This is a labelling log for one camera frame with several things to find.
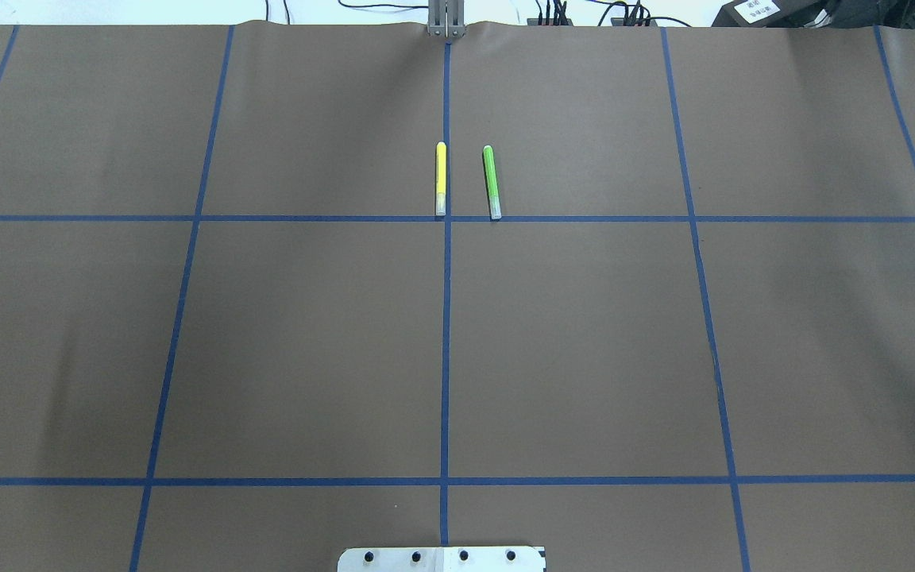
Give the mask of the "green marker pen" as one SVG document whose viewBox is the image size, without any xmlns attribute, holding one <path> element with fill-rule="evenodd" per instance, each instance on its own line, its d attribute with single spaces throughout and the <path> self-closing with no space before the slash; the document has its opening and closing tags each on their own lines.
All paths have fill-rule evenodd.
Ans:
<svg viewBox="0 0 915 572">
<path fill-rule="evenodd" d="M 504 215 L 502 214 L 499 196 L 499 180 L 496 167 L 496 156 L 492 145 L 483 146 L 482 164 L 484 169 L 490 220 L 500 220 Z"/>
</svg>

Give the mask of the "yellow marker pen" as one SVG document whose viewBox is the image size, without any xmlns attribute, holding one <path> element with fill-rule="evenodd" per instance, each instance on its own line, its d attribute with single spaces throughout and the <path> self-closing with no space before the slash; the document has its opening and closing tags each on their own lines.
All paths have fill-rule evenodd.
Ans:
<svg viewBox="0 0 915 572">
<path fill-rule="evenodd" d="M 443 218 L 447 214 L 448 148 L 445 141 L 437 142 L 434 151 L 434 214 Z"/>
</svg>

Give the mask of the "brown paper table mat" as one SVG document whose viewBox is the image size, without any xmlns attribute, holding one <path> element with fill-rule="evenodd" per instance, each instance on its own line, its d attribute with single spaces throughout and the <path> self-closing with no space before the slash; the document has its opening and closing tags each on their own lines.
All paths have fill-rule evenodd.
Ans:
<svg viewBox="0 0 915 572">
<path fill-rule="evenodd" d="M 439 544 L 915 571 L 915 30 L 0 26 L 0 571 Z"/>
</svg>

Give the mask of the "black labelled box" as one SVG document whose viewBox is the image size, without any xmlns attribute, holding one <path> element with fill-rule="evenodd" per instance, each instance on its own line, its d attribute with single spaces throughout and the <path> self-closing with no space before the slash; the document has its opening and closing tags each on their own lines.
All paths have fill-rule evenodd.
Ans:
<svg viewBox="0 0 915 572">
<path fill-rule="evenodd" d="M 828 1 L 730 1 L 713 28 L 806 28 L 828 16 Z"/>
</svg>

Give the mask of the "aluminium frame post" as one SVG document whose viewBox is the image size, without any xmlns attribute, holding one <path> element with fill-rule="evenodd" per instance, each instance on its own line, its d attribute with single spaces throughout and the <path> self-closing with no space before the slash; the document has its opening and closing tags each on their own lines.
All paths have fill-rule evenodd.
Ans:
<svg viewBox="0 0 915 572">
<path fill-rule="evenodd" d="M 467 33 L 464 0 L 427 1 L 427 33 L 448 41 L 457 40 Z"/>
</svg>

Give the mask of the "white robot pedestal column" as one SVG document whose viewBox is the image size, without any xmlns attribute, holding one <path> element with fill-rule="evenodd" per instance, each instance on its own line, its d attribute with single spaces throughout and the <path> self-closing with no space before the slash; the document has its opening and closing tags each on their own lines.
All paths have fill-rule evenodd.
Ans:
<svg viewBox="0 0 915 572">
<path fill-rule="evenodd" d="M 354 547 L 338 571 L 546 571 L 543 547 Z"/>
</svg>

